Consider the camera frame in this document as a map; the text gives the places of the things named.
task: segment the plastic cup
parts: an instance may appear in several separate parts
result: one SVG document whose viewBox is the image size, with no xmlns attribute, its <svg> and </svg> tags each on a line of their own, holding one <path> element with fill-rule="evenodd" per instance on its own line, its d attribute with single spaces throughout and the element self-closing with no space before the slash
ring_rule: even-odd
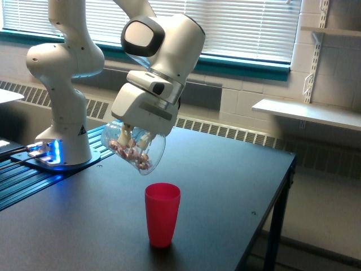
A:
<svg viewBox="0 0 361 271">
<path fill-rule="evenodd" d="M 108 123 L 102 132 L 102 144 L 131 164 L 141 175 L 150 174 L 163 156 L 165 137 L 139 127 L 127 131 L 124 125 L 121 121 Z M 145 139 L 149 139 L 148 144 L 144 144 Z"/>
<path fill-rule="evenodd" d="M 173 238 L 181 191 L 170 183 L 154 183 L 145 194 L 149 241 L 154 247 L 167 247 Z"/>
</svg>

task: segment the black cable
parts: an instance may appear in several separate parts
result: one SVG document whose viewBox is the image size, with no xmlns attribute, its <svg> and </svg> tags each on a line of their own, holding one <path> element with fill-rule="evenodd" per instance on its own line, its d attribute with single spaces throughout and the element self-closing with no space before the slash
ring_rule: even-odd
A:
<svg viewBox="0 0 361 271">
<path fill-rule="evenodd" d="M 2 160 L 4 158 L 8 158 L 11 155 L 18 154 L 18 153 L 26 151 L 26 150 L 27 150 L 27 148 L 23 147 L 23 148 L 20 148 L 18 150 L 4 152 L 2 155 L 0 155 L 0 160 Z"/>
<path fill-rule="evenodd" d="M 49 154 L 47 152 L 44 152 L 43 154 L 38 154 L 38 155 L 35 155 L 35 156 L 31 156 L 31 157 L 26 158 L 26 159 L 24 159 L 22 161 L 18 161 L 18 162 L 15 162 L 13 164 L 10 164 L 10 165 L 7 165 L 5 167 L 0 168 L 0 172 L 3 171 L 4 169 L 12 168 L 12 167 L 14 167 L 16 165 L 21 165 L 22 163 L 24 163 L 24 162 L 26 162 L 28 160 L 32 160 L 32 159 L 35 159 L 35 158 L 40 158 L 40 157 L 43 157 L 43 156 L 46 156 L 46 155 L 49 155 Z"/>
</svg>

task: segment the clear plastic cup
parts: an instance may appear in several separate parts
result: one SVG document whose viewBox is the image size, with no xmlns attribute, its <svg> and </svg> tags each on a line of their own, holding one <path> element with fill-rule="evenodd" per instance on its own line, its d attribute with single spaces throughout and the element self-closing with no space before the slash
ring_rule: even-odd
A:
<svg viewBox="0 0 361 271">
<path fill-rule="evenodd" d="M 157 167 L 163 156 L 165 137 L 113 121 L 102 132 L 102 144 L 126 160 L 141 175 L 147 175 Z"/>
</svg>

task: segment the blue led light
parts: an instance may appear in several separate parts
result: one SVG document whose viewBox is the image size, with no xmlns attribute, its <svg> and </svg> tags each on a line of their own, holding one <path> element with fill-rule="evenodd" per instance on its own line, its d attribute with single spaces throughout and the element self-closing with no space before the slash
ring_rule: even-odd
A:
<svg viewBox="0 0 361 271">
<path fill-rule="evenodd" d="M 54 153 L 55 153 L 55 163 L 60 163 L 60 146 L 57 140 L 54 140 Z"/>
</svg>

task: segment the red plastic cup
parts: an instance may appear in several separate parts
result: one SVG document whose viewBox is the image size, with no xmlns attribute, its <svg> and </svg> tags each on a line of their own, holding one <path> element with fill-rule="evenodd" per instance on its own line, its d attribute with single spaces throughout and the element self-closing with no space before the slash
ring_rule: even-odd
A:
<svg viewBox="0 0 361 271">
<path fill-rule="evenodd" d="M 180 200 L 180 189 L 170 183 L 154 183 L 146 188 L 148 236 L 152 246 L 171 244 Z"/>
</svg>

